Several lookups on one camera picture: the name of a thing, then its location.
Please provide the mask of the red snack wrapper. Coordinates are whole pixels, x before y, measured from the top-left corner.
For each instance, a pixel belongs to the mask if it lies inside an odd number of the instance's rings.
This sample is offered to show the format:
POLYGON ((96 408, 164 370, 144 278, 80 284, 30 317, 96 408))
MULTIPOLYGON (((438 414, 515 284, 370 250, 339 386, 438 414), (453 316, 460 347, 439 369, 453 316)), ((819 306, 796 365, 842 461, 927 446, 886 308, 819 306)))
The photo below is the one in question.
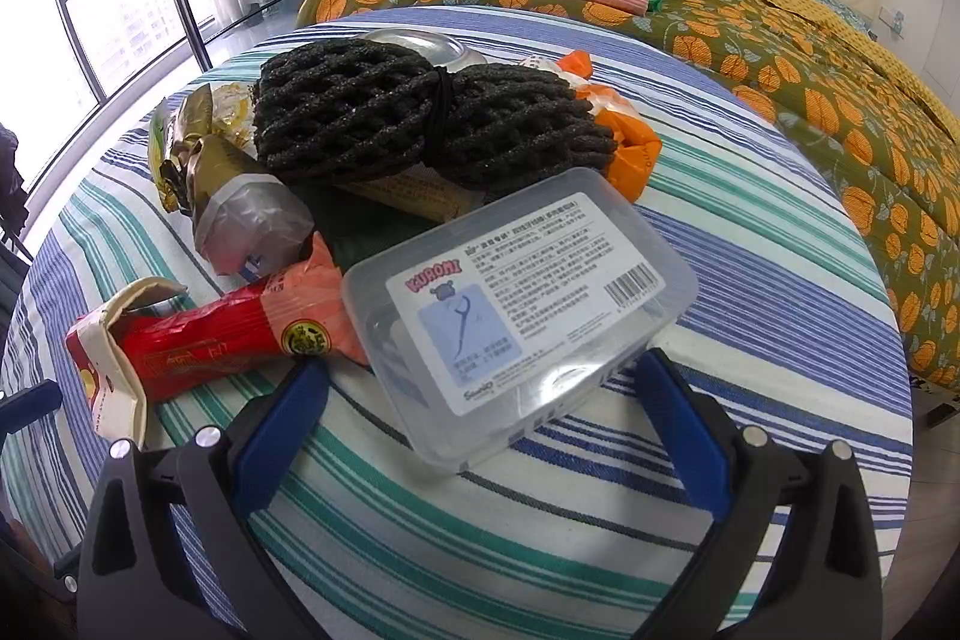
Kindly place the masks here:
POLYGON ((167 317, 127 315, 114 338, 151 403, 282 357, 337 353, 364 365, 342 283, 331 250, 314 234, 307 259, 203 307, 167 317))

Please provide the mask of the gold foil wrapper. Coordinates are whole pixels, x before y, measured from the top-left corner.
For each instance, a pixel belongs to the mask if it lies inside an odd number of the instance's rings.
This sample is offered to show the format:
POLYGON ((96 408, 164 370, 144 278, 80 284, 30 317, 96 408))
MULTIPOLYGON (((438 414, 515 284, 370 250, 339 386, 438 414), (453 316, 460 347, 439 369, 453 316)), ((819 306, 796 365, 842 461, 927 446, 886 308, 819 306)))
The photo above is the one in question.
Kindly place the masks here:
POLYGON ((185 169, 178 204, 197 253, 218 275, 277 273, 301 257, 313 234, 308 206, 256 158, 205 136, 185 169))

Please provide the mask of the yellow snack bag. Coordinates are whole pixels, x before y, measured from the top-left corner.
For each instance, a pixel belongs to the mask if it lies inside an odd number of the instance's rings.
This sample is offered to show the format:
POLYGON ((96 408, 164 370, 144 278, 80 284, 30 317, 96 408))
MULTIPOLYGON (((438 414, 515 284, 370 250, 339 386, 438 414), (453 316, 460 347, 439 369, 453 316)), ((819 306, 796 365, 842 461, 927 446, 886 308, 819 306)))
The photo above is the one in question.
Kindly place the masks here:
POLYGON ((149 170, 166 211, 176 208, 187 163, 210 135, 257 156, 249 83, 201 85, 179 99, 164 99, 149 115, 149 170))

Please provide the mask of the clear plastic floss box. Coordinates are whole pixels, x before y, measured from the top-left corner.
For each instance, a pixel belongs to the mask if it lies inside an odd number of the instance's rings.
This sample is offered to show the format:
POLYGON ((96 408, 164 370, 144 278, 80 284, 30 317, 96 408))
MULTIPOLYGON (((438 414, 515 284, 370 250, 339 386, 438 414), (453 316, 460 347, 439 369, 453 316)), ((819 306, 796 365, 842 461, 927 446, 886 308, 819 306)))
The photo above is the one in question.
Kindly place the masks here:
POLYGON ((387 248, 343 280, 398 429, 444 473, 578 406, 697 296, 692 266, 590 169, 387 248))

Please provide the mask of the beige cracker packet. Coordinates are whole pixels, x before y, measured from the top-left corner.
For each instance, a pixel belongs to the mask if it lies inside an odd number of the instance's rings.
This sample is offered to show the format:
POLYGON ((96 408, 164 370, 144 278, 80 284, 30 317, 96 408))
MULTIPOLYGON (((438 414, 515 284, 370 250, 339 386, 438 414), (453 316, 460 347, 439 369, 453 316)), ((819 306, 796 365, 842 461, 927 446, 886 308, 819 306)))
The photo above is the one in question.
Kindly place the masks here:
POLYGON ((433 223, 457 220, 485 203, 483 191, 455 185, 423 164, 375 181, 347 185, 347 190, 433 223))

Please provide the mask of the orange snack wrapper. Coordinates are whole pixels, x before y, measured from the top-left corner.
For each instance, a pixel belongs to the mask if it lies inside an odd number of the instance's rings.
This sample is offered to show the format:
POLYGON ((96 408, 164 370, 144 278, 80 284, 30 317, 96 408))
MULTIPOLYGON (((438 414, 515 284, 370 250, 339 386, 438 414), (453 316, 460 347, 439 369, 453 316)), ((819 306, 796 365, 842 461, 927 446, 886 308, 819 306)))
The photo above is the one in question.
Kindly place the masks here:
POLYGON ((594 65, 584 50, 573 50, 553 62, 578 99, 590 104, 597 125, 608 128, 617 142, 605 178, 622 197, 636 203, 646 190, 662 151, 661 138, 620 92, 592 80, 594 65))

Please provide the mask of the crushed red soda can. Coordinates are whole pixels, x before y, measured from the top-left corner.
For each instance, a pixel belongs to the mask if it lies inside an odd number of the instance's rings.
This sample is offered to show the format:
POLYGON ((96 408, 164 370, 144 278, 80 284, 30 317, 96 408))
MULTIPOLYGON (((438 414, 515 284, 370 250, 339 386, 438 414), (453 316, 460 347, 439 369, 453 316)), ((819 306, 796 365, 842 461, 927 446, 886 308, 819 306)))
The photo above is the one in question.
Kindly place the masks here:
POLYGON ((478 50, 462 44, 450 35, 439 34, 439 32, 382 28, 364 34, 364 39, 378 44, 407 47, 421 57, 425 57, 433 67, 445 68, 449 73, 487 63, 487 59, 478 50))

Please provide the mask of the striped blue green tablecloth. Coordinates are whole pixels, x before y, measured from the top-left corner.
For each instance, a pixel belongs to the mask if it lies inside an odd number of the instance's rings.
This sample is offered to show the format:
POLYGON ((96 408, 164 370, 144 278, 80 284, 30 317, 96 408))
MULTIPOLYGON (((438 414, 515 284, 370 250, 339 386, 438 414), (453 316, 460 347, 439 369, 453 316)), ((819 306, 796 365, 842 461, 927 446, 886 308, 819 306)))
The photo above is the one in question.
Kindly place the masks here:
MULTIPOLYGON (((878 560, 907 514, 913 424, 900 331, 859 227, 779 128, 674 58, 583 23, 490 7, 361 13, 279 35, 217 69, 251 81, 270 55, 376 28, 441 32, 491 60, 589 53, 597 80, 662 140, 641 214, 690 263, 700 292, 659 342, 686 381, 781 445, 846 442, 861 466, 878 560)), ((73 322, 146 275, 194 302, 226 289, 163 211, 146 130, 114 136, 59 206, 29 228, 2 385, 55 380, 62 408, 10 438, 3 477, 46 554, 85 526, 107 447, 65 347, 73 322)), ((669 590, 708 528, 630 381, 460 476, 436 476, 402 440, 377 381, 334 367, 331 403, 252 526, 299 598, 337 638, 625 638, 669 590)))

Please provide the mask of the orange floral green quilt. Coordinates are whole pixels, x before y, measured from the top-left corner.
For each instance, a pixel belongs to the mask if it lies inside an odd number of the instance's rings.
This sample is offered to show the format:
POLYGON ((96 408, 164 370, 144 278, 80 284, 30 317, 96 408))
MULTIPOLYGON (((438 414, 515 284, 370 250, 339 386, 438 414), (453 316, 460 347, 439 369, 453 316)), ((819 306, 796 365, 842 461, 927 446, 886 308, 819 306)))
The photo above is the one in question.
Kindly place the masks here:
POLYGON ((413 5, 574 19, 692 65, 775 125, 871 250, 919 380, 958 385, 958 120, 817 0, 304 0, 300 25, 413 5))

